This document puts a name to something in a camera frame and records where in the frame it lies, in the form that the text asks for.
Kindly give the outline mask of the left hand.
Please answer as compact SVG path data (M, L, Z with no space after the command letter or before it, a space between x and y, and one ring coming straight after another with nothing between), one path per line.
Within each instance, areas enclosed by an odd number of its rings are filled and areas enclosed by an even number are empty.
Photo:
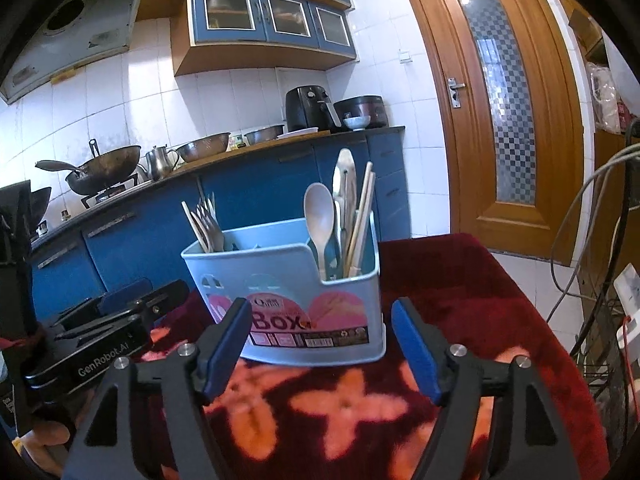
M32 430L20 437L22 459L47 478L61 479L69 440L70 430L60 422L36 422Z

